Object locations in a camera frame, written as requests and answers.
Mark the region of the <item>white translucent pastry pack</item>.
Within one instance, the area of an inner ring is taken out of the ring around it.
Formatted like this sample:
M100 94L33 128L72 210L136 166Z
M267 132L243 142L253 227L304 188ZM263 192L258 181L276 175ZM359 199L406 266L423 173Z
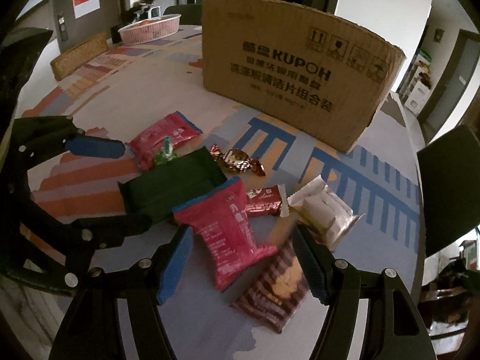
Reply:
M314 239L335 251L363 214L355 214L318 175L287 198L290 207L300 213Z

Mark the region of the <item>brown twist-wrapped candy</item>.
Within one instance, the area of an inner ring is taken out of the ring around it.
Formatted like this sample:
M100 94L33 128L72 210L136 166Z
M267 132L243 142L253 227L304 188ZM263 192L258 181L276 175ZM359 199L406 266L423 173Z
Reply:
M223 170L237 174L251 171L256 176L266 176L260 160L249 156L243 150L232 148L223 151L219 145L212 145L209 153Z

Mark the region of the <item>dark green snack pack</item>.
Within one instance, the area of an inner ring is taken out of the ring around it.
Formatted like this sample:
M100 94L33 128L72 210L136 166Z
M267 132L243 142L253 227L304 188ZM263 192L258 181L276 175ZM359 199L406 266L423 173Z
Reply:
M166 164L119 184L125 212L150 218L156 224L172 210L192 199L210 193L227 177L202 147Z

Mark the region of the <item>brown Costa biscuit pack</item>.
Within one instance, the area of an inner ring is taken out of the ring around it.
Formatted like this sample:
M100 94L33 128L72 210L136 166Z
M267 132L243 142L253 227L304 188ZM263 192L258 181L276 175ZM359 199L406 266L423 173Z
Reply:
M308 290L292 239L289 239L251 286L230 306L280 334Z

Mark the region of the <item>pink snack bag rear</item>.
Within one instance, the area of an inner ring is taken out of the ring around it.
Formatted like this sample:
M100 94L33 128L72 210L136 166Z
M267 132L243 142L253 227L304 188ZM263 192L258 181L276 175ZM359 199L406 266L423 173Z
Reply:
M154 157L164 147L164 138L171 136L174 150L200 137L203 131L182 113L175 111L139 133L128 143L137 166L146 172L155 166Z

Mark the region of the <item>pink snack bag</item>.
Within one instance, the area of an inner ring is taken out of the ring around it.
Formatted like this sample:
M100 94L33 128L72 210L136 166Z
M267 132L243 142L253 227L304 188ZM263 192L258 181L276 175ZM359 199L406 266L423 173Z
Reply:
M214 287L223 292L248 267L278 252L274 244L258 244L246 212L247 194L235 176L209 193L172 209L179 224L202 236L215 263Z
M146 172L155 166L154 157L164 147L164 138L171 136L174 150L200 137L203 131L182 113L175 111L139 133L128 143L137 166Z

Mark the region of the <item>pink snack bag right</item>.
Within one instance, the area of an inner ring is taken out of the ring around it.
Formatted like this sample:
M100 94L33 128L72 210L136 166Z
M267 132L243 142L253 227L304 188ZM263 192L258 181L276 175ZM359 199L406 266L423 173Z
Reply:
M247 194L235 176L209 193L172 209L179 224L202 236L215 263L214 287L223 292L248 267L278 252L274 244L258 244L246 212Z

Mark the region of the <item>small red chocolate pack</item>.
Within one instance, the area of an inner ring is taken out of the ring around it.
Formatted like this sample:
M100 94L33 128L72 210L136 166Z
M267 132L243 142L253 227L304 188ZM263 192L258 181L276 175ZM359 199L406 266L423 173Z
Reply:
M248 217L271 215L285 218L290 214L287 192L283 184L247 192L246 213Z

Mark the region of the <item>pink plastic basket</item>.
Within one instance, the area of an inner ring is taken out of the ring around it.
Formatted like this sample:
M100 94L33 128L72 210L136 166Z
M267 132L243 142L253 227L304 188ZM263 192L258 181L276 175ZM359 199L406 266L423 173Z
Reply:
M181 14L170 14L144 19L120 28L118 33L126 46L148 43L177 33L181 18Z

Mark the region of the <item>brown door with poster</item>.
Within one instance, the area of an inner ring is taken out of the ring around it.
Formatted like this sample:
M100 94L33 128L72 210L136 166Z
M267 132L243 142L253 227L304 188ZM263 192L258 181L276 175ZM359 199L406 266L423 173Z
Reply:
M120 27L125 0L52 0L58 47L65 52L92 36Z

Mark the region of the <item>dark chair right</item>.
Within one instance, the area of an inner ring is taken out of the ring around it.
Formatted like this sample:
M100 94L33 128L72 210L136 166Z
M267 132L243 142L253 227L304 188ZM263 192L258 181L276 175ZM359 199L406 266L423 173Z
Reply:
M479 225L479 139L455 127L417 152L425 219L425 255Z

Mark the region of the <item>dark chair behind table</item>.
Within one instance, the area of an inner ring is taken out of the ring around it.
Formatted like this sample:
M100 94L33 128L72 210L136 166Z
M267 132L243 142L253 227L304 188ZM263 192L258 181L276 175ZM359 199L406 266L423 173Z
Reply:
M181 4L167 7L163 13L166 15L179 14L180 25L202 24L203 6L201 4Z

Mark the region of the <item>white storage shelf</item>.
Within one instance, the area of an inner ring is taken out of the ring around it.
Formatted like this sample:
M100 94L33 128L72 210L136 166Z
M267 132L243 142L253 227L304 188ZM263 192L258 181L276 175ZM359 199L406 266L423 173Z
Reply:
M419 50L405 73L398 94L402 104L418 116L431 95L431 57Z

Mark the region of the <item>brown cardboard box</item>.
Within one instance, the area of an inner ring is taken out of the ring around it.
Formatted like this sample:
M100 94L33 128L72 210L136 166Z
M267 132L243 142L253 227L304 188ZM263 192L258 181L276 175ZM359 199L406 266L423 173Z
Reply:
M343 153L370 125L402 49L346 19L280 0L203 0L205 89Z

